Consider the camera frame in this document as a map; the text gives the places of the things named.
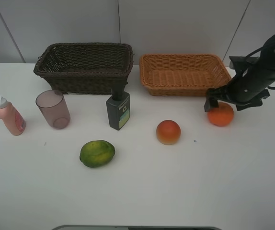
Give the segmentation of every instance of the pink plastic cup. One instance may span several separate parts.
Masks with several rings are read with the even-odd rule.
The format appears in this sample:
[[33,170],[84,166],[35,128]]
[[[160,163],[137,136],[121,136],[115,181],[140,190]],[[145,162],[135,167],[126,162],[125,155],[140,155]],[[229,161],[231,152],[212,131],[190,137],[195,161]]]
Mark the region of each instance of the pink plastic cup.
[[63,129],[69,124],[69,110],[60,91],[45,91],[38,95],[35,103],[52,128]]

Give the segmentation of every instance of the basket rim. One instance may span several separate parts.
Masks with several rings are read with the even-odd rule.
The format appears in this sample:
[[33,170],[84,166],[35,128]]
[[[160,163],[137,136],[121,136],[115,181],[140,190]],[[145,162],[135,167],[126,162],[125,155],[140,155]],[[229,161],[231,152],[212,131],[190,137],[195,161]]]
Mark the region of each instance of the basket rim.
[[224,66],[222,60],[215,54],[207,54],[207,53],[200,53],[200,54],[189,54],[189,53],[183,53],[183,54],[177,54],[177,53],[149,53],[149,54],[143,54],[141,56],[141,58],[139,59],[139,66],[140,66],[140,79],[141,79],[141,83],[144,87],[146,87],[148,90],[201,90],[201,89],[208,89],[210,88],[217,88],[217,87],[221,87],[223,85],[208,85],[208,86],[164,86],[164,85],[154,85],[154,84],[150,84],[148,82],[145,82],[145,68],[144,68],[144,58],[146,57],[162,57],[162,56],[168,56],[168,57],[172,57],[172,56],[180,56],[180,57],[192,57],[192,56],[208,56],[208,57],[213,57],[216,60],[218,60],[218,63],[226,77],[231,80],[231,76],[228,73],[228,71],[226,70],[226,67]]
[[[129,52],[129,64],[127,65],[127,68],[124,71],[120,71],[120,72],[109,72],[109,71],[84,71],[84,72],[52,72],[52,71],[42,71],[40,70],[40,67],[43,63],[43,61],[45,60],[45,58],[47,58],[48,52],[53,49],[54,47],[57,46],[122,46],[127,48],[128,52]],[[88,42],[88,43],[54,43],[49,45],[46,50],[43,52],[43,54],[38,57],[38,61],[35,64],[34,67],[34,74],[40,76],[40,75],[45,75],[45,77],[50,77],[50,76],[56,76],[58,74],[61,75],[85,75],[88,74],[89,76],[94,76],[94,75],[98,75],[98,74],[104,74],[104,75],[111,75],[113,77],[115,76],[120,76],[120,77],[124,77],[129,75],[129,73],[131,72],[131,69],[133,67],[133,51],[132,51],[132,47],[129,44],[125,44],[125,43],[104,43],[104,42]]]

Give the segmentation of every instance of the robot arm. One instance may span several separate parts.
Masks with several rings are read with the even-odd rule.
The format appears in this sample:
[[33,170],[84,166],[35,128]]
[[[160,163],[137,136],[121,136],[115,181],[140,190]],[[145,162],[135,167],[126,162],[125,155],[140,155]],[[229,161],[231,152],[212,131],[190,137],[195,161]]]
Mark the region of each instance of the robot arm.
[[[260,57],[251,57],[259,51]],[[269,86],[275,82],[275,35],[246,57],[230,59],[236,75],[227,85],[207,90],[205,112],[217,108],[218,100],[235,104],[238,111],[261,106],[270,96],[265,88],[275,89]]]

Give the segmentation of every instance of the white table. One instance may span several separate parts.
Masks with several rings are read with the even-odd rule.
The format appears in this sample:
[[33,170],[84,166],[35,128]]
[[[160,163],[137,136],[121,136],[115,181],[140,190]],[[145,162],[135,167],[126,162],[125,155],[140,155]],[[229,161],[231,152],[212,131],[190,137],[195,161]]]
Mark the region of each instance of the white table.
[[[0,120],[0,230],[275,229],[275,91],[262,107],[236,112],[229,127],[216,127],[203,111],[204,98],[150,96],[134,66],[126,87],[131,118],[120,131],[108,125],[108,96],[83,95],[65,96],[71,122],[54,130],[35,105],[50,87],[33,68],[0,64],[0,94],[27,122],[14,137]],[[165,119],[182,129],[176,145],[156,140]],[[80,149],[97,139],[111,142],[116,154],[90,169],[80,162]]]

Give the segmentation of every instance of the dark green bottle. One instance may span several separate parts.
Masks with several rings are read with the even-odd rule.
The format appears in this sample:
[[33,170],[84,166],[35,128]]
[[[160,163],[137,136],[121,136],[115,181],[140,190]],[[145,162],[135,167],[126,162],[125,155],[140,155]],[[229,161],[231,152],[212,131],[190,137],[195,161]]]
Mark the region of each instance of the dark green bottle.
[[114,83],[112,96],[107,100],[110,127],[120,130],[130,118],[130,94],[125,92],[127,81]]

